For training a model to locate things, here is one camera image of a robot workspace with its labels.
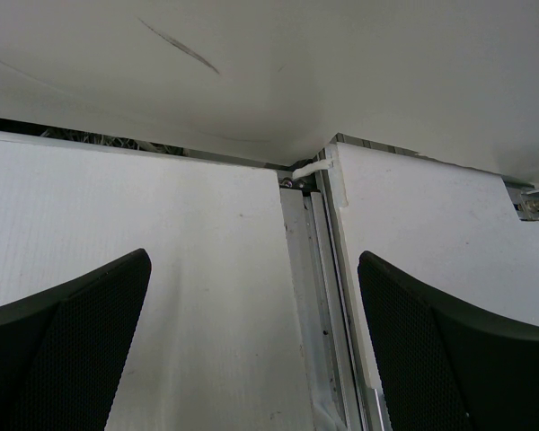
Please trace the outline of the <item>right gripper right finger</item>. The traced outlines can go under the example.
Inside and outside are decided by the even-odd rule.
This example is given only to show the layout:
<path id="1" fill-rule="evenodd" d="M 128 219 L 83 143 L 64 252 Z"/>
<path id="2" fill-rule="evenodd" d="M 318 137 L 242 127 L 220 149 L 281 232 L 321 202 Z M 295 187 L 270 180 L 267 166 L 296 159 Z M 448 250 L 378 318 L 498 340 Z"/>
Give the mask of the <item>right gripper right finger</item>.
<path id="1" fill-rule="evenodd" d="M 394 430 L 539 430 L 539 327 L 429 286 L 370 251 L 358 281 Z"/>

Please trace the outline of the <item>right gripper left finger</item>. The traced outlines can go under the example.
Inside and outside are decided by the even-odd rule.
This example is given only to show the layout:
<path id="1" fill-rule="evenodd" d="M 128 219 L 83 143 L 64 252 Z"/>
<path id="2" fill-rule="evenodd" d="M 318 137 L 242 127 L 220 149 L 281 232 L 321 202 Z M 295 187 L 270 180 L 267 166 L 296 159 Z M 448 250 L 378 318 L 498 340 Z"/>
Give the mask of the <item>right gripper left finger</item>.
<path id="1" fill-rule="evenodd" d="M 103 430 L 151 275 L 138 249 L 0 306 L 0 430 Z"/>

